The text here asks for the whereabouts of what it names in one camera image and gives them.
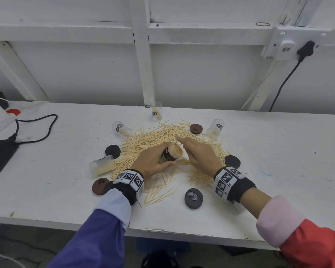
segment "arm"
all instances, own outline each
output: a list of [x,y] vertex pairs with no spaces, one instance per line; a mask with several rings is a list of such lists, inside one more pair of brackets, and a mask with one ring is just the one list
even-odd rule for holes
[[[144,150],[131,168],[148,178],[174,165],[172,161],[163,164],[158,162],[169,144],[166,142]],[[102,196],[87,221],[47,268],[123,267],[124,232],[129,226],[130,207],[136,201],[135,193],[138,189],[131,190],[130,185],[120,183],[119,187],[110,189]]]
[[[184,145],[191,164],[216,178],[224,165],[211,146],[191,138],[176,138]],[[258,219],[258,233],[268,244],[279,247],[295,267],[335,267],[335,232],[305,219],[286,198],[271,198],[247,178],[232,185],[227,198],[240,202]]]

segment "blue paint mark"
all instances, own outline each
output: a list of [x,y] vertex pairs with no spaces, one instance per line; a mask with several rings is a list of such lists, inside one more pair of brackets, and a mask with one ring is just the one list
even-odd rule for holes
[[267,177],[273,177],[273,175],[269,175],[269,174],[267,174],[266,172],[263,172],[263,171],[262,171],[262,173],[265,174]]

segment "electrical socket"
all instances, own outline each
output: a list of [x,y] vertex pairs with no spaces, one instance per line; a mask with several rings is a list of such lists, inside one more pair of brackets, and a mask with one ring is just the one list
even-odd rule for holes
[[331,44],[331,29],[276,25],[273,27],[262,50],[265,59],[298,60],[296,52],[309,40],[315,42],[314,51],[325,44]]

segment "clear plastic container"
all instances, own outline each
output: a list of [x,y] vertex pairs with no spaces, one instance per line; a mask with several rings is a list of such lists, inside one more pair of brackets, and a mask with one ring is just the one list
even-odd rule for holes
[[92,178],[95,178],[98,175],[101,175],[103,173],[115,170],[113,160],[114,160],[113,156],[109,155],[102,159],[90,162],[88,167],[89,167],[89,172],[91,173]]
[[215,119],[206,133],[210,138],[216,138],[220,135],[225,123],[221,119]]
[[162,120],[162,104],[158,101],[151,105],[151,114],[154,121]]
[[133,132],[130,130],[127,126],[123,124],[120,120],[115,121],[112,125],[113,131],[116,133],[116,135],[128,139],[132,136]]
[[179,159],[183,155],[182,148],[175,142],[171,142],[169,146],[164,149],[162,152],[159,163],[164,163],[167,161],[175,161],[176,159]]

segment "light blue cuff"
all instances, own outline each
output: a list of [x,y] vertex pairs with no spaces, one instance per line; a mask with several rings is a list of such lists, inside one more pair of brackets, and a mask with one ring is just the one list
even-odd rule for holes
[[130,222],[130,203],[127,198],[116,188],[109,190],[98,202],[94,210],[104,210],[118,218],[126,231]]

